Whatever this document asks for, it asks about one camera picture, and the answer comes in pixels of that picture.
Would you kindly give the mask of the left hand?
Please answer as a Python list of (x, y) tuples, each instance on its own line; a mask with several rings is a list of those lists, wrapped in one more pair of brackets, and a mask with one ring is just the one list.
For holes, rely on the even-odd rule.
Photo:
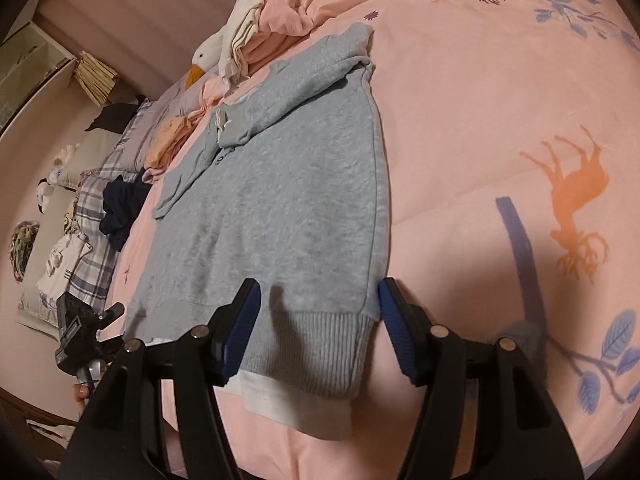
[(104, 375), (105, 373), (102, 373), (98, 378), (96, 378), (96, 380), (92, 382), (92, 387), (89, 387), (88, 384), (84, 384), (83, 382), (76, 382), (76, 384), (73, 385), (73, 399), (76, 405), (78, 417), (81, 417), (82, 413), (85, 411), (91, 396), (96, 392), (96, 389), (99, 387)]

